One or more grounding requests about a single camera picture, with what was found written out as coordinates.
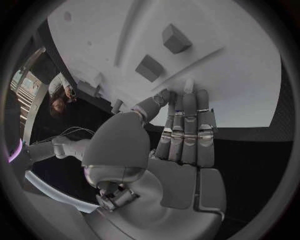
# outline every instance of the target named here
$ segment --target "woman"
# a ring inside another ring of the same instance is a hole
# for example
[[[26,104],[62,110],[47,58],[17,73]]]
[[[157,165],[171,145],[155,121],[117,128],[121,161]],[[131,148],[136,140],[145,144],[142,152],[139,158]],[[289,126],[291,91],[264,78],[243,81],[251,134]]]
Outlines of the woman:
[[[62,75],[59,73],[53,78],[48,89],[50,95],[50,115],[60,118],[64,115],[67,103],[76,101],[73,89]]]

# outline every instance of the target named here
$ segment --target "wire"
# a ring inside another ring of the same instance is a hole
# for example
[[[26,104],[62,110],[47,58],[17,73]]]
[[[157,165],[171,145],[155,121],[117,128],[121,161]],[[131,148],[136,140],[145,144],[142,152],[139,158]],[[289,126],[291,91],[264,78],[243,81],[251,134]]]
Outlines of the wire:
[[[32,145],[45,143],[45,142],[48,142],[48,141],[50,141],[50,140],[52,140],[52,139],[54,139],[54,138],[56,138],[56,137],[58,137],[58,136],[67,136],[67,135],[69,135],[69,134],[72,134],[72,133],[75,133],[75,132],[78,132],[78,131],[82,131],[82,130],[88,132],[88,133],[91,134],[92,136],[95,134],[94,131],[92,131],[92,130],[90,130],[90,129],[88,129],[88,128],[84,128],[84,127],[80,127],[80,126],[72,126],[72,127],[67,128],[66,130],[64,130],[64,131],[63,131],[62,133],[60,133],[59,135],[51,136],[51,137],[48,137],[48,138],[46,138],[46,139],[44,139],[44,140],[41,140],[41,141],[36,141],[36,142],[34,142]]]

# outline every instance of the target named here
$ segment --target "long hair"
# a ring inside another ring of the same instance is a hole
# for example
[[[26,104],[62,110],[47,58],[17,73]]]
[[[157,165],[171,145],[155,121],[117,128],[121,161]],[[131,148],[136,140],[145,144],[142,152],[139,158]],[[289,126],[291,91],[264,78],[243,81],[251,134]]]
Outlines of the long hair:
[[[68,98],[66,96],[65,93],[65,89],[63,86],[59,87],[59,89],[57,89],[52,96],[50,96],[50,101],[49,101],[49,108],[50,108],[50,115],[55,118],[55,119],[59,119],[64,115],[64,112],[58,112],[54,109],[53,107],[53,103],[55,102],[55,100],[61,98],[66,106]]]

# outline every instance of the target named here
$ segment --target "white shirt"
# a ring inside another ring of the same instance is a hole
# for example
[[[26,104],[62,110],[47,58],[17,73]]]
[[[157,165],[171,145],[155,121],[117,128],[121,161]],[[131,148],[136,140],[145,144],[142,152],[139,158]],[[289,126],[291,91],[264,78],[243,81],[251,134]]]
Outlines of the white shirt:
[[[59,74],[57,74],[52,81],[49,84],[49,88],[48,88],[48,92],[50,94],[50,96],[52,97],[52,95],[61,87],[63,86],[64,89],[66,89],[67,87],[69,87],[70,89],[72,89],[72,87],[70,86],[70,83],[66,80],[66,78],[63,76],[63,74],[60,72]]]

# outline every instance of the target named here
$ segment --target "purple light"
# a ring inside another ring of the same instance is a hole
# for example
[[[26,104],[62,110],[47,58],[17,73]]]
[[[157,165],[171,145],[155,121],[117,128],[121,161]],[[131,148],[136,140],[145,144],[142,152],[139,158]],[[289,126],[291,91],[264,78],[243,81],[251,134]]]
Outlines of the purple light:
[[[20,143],[18,145],[18,147],[16,148],[16,150],[14,151],[14,153],[8,158],[8,162],[11,163],[21,152],[22,150],[22,140],[20,139]]]

